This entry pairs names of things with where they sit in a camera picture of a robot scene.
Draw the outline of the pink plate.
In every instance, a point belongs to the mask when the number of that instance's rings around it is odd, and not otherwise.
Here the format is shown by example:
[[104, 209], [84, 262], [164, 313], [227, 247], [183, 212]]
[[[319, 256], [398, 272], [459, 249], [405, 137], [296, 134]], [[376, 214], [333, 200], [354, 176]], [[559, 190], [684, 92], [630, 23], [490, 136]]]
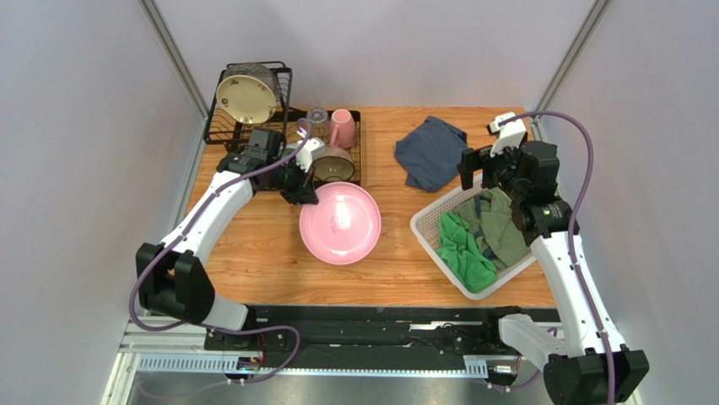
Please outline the pink plate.
[[362, 187], [333, 182], [316, 189], [319, 203], [302, 207], [301, 239], [322, 262], [345, 266], [363, 260], [381, 235], [381, 211]]

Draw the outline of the beige brown bowl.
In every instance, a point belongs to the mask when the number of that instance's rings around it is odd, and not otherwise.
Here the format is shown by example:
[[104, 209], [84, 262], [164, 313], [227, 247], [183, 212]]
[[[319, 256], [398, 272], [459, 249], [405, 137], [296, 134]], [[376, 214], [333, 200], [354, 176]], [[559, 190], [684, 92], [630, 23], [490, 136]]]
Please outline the beige brown bowl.
[[356, 169], [350, 153], [344, 148], [330, 146], [313, 162], [316, 181], [350, 181]]

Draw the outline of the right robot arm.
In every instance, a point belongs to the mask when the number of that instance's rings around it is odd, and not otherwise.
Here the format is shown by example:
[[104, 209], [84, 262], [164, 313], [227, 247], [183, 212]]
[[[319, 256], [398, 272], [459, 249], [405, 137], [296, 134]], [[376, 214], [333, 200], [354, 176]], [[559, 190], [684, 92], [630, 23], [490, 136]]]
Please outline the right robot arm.
[[482, 187], [497, 187], [511, 199], [512, 221], [545, 273], [564, 336], [517, 307], [495, 310], [489, 332], [495, 345], [516, 350], [541, 372], [554, 404], [619, 404], [647, 375], [649, 361], [628, 347], [593, 284], [575, 209], [557, 194], [559, 169], [556, 146], [539, 141], [462, 152], [462, 189], [481, 171]]

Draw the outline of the cream patterned plate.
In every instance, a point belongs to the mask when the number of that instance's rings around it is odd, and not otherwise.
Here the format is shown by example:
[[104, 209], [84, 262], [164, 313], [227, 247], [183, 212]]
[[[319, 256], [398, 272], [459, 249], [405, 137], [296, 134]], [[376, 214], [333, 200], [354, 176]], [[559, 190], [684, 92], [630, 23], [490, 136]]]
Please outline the cream patterned plate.
[[249, 75], [225, 78], [217, 87], [219, 108], [242, 124], [262, 124], [273, 116], [277, 98], [262, 80]]

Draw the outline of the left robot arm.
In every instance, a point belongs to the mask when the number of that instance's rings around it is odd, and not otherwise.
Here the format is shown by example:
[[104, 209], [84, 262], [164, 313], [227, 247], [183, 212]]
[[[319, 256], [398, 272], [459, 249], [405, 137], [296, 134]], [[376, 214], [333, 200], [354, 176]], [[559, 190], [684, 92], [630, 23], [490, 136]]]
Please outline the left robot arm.
[[230, 221], [257, 192], [277, 191], [293, 205], [316, 204], [312, 161], [325, 144], [310, 135], [301, 119], [298, 142], [267, 128], [255, 128], [247, 144], [218, 163], [207, 191], [190, 213], [156, 245], [144, 243], [136, 253], [138, 279], [128, 308], [132, 321], [145, 331], [136, 308], [174, 318], [168, 329], [183, 323], [233, 334], [242, 331], [250, 310], [219, 295], [205, 266]]

